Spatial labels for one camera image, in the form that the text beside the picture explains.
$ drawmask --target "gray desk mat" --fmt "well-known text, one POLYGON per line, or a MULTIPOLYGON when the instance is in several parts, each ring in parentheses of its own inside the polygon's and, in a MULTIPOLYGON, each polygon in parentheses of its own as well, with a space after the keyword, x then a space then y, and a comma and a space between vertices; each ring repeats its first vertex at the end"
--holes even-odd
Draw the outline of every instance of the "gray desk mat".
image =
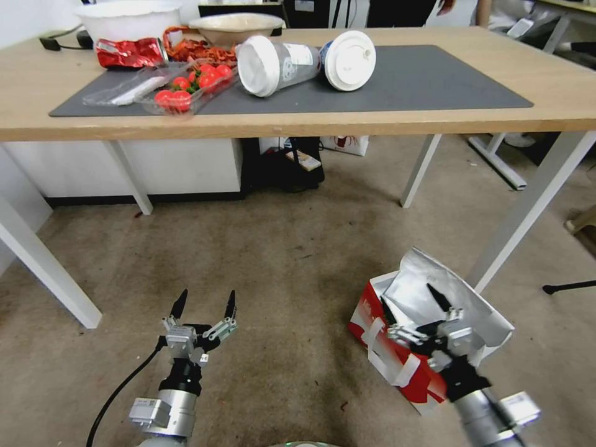
MULTIPOLYGON (((53 117, 150 115, 140 104, 90 107, 83 97, 129 79, 133 73, 106 71, 50 112, 53 117)), ((200 110, 200 114, 372 112, 532 107, 530 101, 434 45, 377 47, 372 78, 359 90, 339 92, 324 75, 258 98, 240 83, 200 110)))

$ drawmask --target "paper box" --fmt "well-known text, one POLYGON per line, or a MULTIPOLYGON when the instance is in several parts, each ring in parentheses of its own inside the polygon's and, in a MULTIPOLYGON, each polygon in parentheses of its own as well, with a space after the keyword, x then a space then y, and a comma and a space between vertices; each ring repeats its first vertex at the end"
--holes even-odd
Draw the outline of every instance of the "paper box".
POLYGON ((379 297, 383 296, 400 324, 416 328, 445 317, 427 284, 443 293, 454 307, 464 310, 463 320, 474 330, 469 355, 473 365, 477 366, 501 347, 514 329, 463 279, 416 248, 402 258, 398 271, 372 278, 348 327, 367 348, 372 365, 420 414, 445 400, 445 382, 428 366, 425 356, 413 354, 388 339, 387 321, 379 297))
POLYGON ((368 135, 363 137, 340 135, 339 137, 321 137, 320 141, 325 149, 364 156, 368 149, 368 139, 368 135))

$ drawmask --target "clear plastic cup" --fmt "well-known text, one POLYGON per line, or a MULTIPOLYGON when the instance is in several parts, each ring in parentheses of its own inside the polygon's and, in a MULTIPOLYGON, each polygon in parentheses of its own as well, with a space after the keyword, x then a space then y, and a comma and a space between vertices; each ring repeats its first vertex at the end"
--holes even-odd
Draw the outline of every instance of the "clear plastic cup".
POLYGON ((237 51, 238 75, 244 88, 266 97, 277 90, 318 75, 321 56, 317 48, 298 43, 273 43, 253 36, 237 51))

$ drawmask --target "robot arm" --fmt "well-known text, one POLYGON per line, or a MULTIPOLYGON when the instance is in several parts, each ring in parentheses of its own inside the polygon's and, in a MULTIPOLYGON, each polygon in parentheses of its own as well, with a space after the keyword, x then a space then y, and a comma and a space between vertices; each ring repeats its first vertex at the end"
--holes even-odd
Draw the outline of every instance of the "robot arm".
MULTIPOLYGON (((454 309, 443 294, 427 286, 445 319, 412 329, 393 318, 387 336, 428 358, 428 365, 445 380, 447 398, 456 407, 473 447, 525 446, 520 432, 538 418, 540 409, 525 392, 494 399, 491 383, 468 361, 472 329, 463 323, 462 309, 454 309)), ((385 314, 391 314, 387 304, 382 304, 385 314)))
POLYGON ((180 447, 192 435, 194 407, 201 394, 201 369, 209 361, 208 352, 216 349, 236 330, 236 295, 232 291, 223 320, 215 326, 181 324, 187 290, 172 306, 170 315, 161 319, 166 335, 160 336, 155 349, 131 375, 112 393, 91 427, 87 447, 92 447, 99 423, 116 395, 136 376, 162 348, 168 347, 172 368, 159 386, 156 399, 138 397, 132 405, 129 419, 144 433, 155 437, 141 443, 143 447, 180 447))

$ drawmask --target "white strap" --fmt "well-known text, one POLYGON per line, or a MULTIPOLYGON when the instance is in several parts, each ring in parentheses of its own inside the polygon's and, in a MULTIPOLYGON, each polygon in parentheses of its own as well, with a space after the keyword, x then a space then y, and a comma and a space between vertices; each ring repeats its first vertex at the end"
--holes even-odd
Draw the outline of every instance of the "white strap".
POLYGON ((398 373, 392 371, 392 369, 383 362, 381 357, 373 351, 374 340, 384 326, 385 323, 383 323, 383 320, 377 317, 372 322, 370 329, 362 335, 363 341, 366 346, 368 346, 368 360, 391 385, 399 387, 408 386, 412 376, 420 365, 420 359, 415 355, 410 354, 408 360, 406 360, 404 366, 398 373))

